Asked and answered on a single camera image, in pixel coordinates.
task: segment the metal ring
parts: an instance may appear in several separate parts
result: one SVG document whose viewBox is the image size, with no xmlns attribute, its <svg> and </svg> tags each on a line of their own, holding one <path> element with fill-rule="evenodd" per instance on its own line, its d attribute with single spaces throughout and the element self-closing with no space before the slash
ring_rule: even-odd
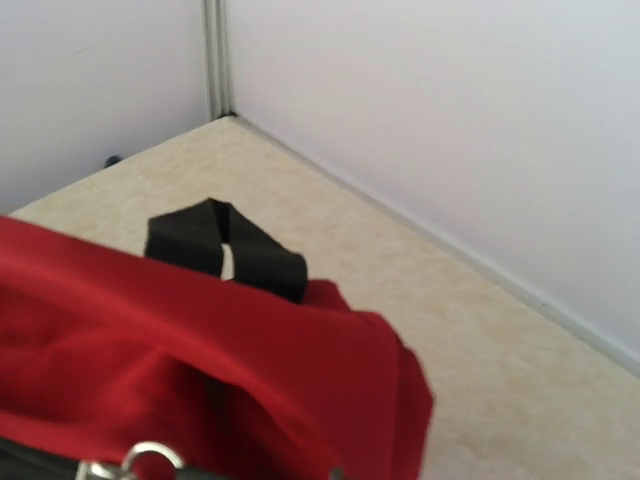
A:
<svg viewBox="0 0 640 480">
<path fill-rule="evenodd" d="M 148 453 L 162 455 L 176 470 L 180 470 L 185 467 L 185 462 L 182 457 L 172 448 L 158 442 L 140 442 L 136 443 L 124 457 L 121 466 L 122 470 L 130 472 L 136 459 L 141 455 L 146 455 Z"/>
</svg>

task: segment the table surface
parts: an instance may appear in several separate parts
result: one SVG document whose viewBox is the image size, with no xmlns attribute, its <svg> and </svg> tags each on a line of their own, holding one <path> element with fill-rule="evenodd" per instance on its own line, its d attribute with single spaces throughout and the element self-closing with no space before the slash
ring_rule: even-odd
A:
<svg viewBox="0 0 640 480">
<path fill-rule="evenodd" d="M 640 478 L 640 381 L 239 120 L 222 119 L 13 214 L 135 254 L 149 217 L 230 201 L 312 277 L 382 312 L 437 395 L 423 478 Z"/>
</svg>

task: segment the beige floor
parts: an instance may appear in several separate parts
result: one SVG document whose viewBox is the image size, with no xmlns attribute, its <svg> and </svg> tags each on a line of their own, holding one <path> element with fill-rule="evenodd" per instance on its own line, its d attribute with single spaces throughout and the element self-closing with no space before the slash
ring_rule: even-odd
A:
<svg viewBox="0 0 640 480">
<path fill-rule="evenodd" d="M 140 253 L 147 218 L 207 196 L 304 252 L 313 277 L 383 312 L 419 352 L 438 396 L 423 478 L 640 478 L 639 380 L 237 121 L 14 215 Z"/>
</svg>

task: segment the baseboard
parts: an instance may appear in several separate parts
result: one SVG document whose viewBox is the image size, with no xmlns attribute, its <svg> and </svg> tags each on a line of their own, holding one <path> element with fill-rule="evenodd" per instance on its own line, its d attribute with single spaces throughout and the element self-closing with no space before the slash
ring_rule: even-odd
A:
<svg viewBox="0 0 640 480">
<path fill-rule="evenodd" d="M 261 122 L 255 116 L 238 118 L 239 121 L 252 128 L 265 139 L 273 142 L 279 148 L 288 150 L 301 161 L 328 176 L 350 191 L 362 197 L 368 203 L 381 208 L 400 222 L 408 225 L 414 231 L 424 236 L 439 248 L 450 253 L 455 258 L 469 265 L 485 278 L 499 285 L 505 291 L 516 297 L 545 318 L 565 328 L 571 334 L 592 346 L 610 360 L 640 378 L 640 355 L 617 340 L 595 327 L 592 323 L 572 312 L 559 302 L 548 298 L 543 292 L 534 288 L 525 280 L 509 272 L 503 266 L 490 258 L 475 251 L 472 246 L 454 238 L 445 229 L 421 218 L 385 195 L 375 191 L 352 175 L 345 173 L 338 166 L 327 162 L 322 156 L 308 151 L 302 145 L 290 141 L 283 132 L 274 130 L 266 122 Z"/>
</svg>

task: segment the white panel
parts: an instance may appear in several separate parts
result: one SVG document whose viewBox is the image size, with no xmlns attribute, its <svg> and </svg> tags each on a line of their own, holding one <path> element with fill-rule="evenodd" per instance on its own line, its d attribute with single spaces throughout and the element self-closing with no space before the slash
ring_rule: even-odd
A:
<svg viewBox="0 0 640 480">
<path fill-rule="evenodd" d="M 239 114 L 638 361 L 638 2 L 229 11 Z"/>
<path fill-rule="evenodd" d="M 0 0 L 0 213 L 207 121 L 200 2 Z"/>
</svg>

